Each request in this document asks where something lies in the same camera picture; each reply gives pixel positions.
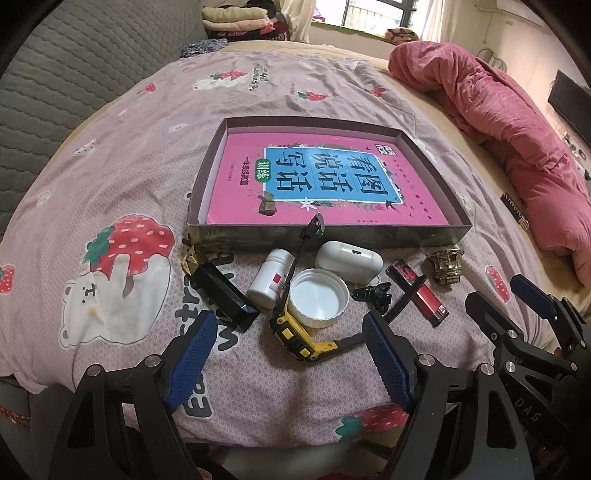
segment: white bottle cap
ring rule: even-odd
[[[289,311],[308,327],[324,328],[333,325],[348,303],[347,285],[327,270],[304,270],[291,281]]]

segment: folded clothes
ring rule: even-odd
[[[203,7],[203,10],[201,10],[201,15],[204,20],[208,20],[210,22],[239,22],[240,20],[257,20],[259,18],[266,18],[267,10],[258,7]]]
[[[250,32],[251,30],[260,30],[267,25],[272,24],[267,17],[258,18],[256,20],[240,20],[238,22],[210,22],[203,20],[205,30],[212,30],[217,32]]]
[[[208,31],[209,38],[227,39],[229,42],[246,41],[246,40],[289,40],[289,30],[287,24],[283,22],[276,22],[272,25],[274,29],[268,31],[266,28],[260,30],[252,30],[250,32],[216,32]]]
[[[273,18],[277,14],[277,7],[273,0],[248,0],[246,7],[259,7],[267,10],[267,16]]]

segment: wall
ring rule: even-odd
[[[337,48],[354,51],[370,57],[388,60],[394,45],[388,42],[370,38],[356,33],[343,33],[331,30],[330,27],[318,25],[312,22],[309,31],[312,45],[332,45]]]

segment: strawberry print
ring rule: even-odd
[[[384,94],[384,92],[386,91],[386,89],[384,87],[374,88],[373,90],[369,90],[367,88],[364,88],[364,90],[377,98],[380,98]]]
[[[213,75],[210,75],[210,77],[214,80],[223,80],[225,78],[231,78],[232,80],[236,80],[237,78],[240,78],[244,75],[246,75],[246,72],[239,72],[237,70],[230,70],[229,72],[214,73]]]
[[[488,266],[486,268],[486,278],[501,300],[507,303],[511,299],[511,293],[499,271],[491,265]]]
[[[319,93],[314,93],[314,92],[297,92],[298,97],[303,98],[305,100],[311,100],[313,102],[318,102],[320,100],[324,100],[325,98],[328,98],[328,95],[321,95]]]
[[[0,293],[10,293],[12,291],[13,278],[13,265],[4,265],[3,267],[0,267]]]
[[[341,420],[342,425],[335,430],[342,441],[352,440],[362,434],[381,432],[403,426],[408,414],[397,405],[384,405],[370,408]]]
[[[86,245],[82,262],[90,264],[91,272],[101,271],[110,278],[117,256],[128,254],[129,277],[143,273],[153,255],[168,257],[173,245],[173,233],[168,227],[144,215],[126,215],[103,228]]]

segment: patterned cloth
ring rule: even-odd
[[[187,59],[194,57],[202,53],[212,53],[214,51],[221,50],[228,44],[228,40],[225,38],[209,40],[199,40],[197,43],[190,43],[185,45],[181,50],[181,58]]]
[[[465,312],[466,295],[479,290],[527,341],[543,345],[548,323],[502,289],[501,281],[506,287],[516,273],[540,283],[521,228],[382,74],[352,59],[219,51],[171,63],[112,102],[51,159],[24,196],[0,244],[6,272],[0,375],[15,374],[34,393],[54,383],[74,389],[89,365],[134,367],[184,334],[199,311],[217,311],[181,269],[187,204],[220,123],[249,115],[339,118],[408,133],[456,192],[474,227],[458,245],[466,252],[462,281],[453,287],[429,282],[449,317],[433,329],[409,305],[393,330],[444,365],[474,369],[492,362],[491,342]],[[380,254],[384,266],[404,258],[422,273],[433,250]],[[266,256],[213,255],[243,292]],[[306,252],[297,271],[313,265],[314,254]],[[387,280],[384,272],[380,280]],[[392,293],[396,298],[402,292]],[[358,333],[366,312],[363,303],[350,302],[335,325],[313,332],[314,339]],[[302,364],[271,333],[269,314],[244,334],[219,315],[202,377],[174,415],[185,439],[318,445],[405,422],[364,346]],[[133,408],[125,414],[133,424]]]

